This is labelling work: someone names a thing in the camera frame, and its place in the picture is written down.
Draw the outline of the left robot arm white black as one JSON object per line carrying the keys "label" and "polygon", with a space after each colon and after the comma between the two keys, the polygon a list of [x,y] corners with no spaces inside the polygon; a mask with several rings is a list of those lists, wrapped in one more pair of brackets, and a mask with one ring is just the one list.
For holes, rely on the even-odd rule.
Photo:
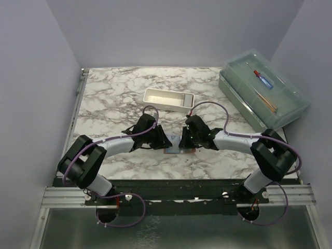
{"label": "left robot arm white black", "polygon": [[143,114],[135,125],[116,137],[93,140],[86,135],[79,136],[60,160],[58,171],[78,188],[95,192],[102,204],[109,205],[114,201],[115,192],[111,182],[99,174],[103,160],[130,153],[144,144],[154,150],[172,146],[162,126],[149,114]]}

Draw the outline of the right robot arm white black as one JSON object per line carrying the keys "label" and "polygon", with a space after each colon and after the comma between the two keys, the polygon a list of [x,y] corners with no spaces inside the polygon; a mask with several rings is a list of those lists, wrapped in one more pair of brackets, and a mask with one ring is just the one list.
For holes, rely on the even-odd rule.
{"label": "right robot arm white black", "polygon": [[258,192],[272,182],[280,182],[299,156],[274,130],[263,133],[230,133],[224,128],[210,129],[197,115],[188,115],[183,127],[180,148],[233,150],[252,155],[259,169],[239,187],[239,198],[251,203]]}

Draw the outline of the tan leather card holder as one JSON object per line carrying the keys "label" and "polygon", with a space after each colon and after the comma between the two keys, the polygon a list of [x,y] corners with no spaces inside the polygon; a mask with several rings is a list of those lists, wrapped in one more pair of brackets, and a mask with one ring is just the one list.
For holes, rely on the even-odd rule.
{"label": "tan leather card holder", "polygon": [[179,143],[182,138],[180,135],[166,135],[166,137],[172,143],[172,146],[165,148],[163,150],[164,154],[191,154],[196,152],[195,148],[179,148]]}

